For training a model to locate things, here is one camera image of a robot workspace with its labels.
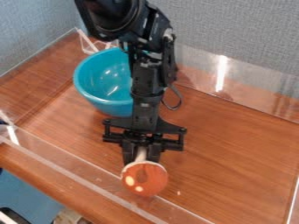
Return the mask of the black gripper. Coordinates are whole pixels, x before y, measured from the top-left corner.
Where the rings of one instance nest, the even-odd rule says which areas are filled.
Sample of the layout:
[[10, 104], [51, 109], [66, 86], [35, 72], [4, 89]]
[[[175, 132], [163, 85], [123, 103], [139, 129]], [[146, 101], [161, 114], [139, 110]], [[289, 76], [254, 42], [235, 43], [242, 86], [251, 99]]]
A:
[[149, 147], [147, 159], [159, 162], [162, 152], [182, 151], [187, 129], [179, 127], [162, 118], [158, 118], [153, 130], [135, 129], [131, 126], [131, 118], [109, 118], [103, 121], [103, 141], [119, 144], [123, 149], [125, 165], [137, 159], [137, 147]]

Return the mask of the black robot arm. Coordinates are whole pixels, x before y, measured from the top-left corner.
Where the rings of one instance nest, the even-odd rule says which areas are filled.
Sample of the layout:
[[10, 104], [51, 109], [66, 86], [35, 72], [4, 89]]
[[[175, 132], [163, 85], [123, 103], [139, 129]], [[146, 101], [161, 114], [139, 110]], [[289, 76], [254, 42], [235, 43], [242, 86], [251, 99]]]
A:
[[126, 164], [145, 158], [161, 160], [165, 151], [182, 151], [187, 129], [159, 116], [165, 90], [174, 86], [175, 34], [171, 21], [149, 0], [75, 0], [90, 34], [99, 40], [117, 40], [129, 56], [134, 106], [126, 118], [107, 119], [103, 140], [119, 144]]

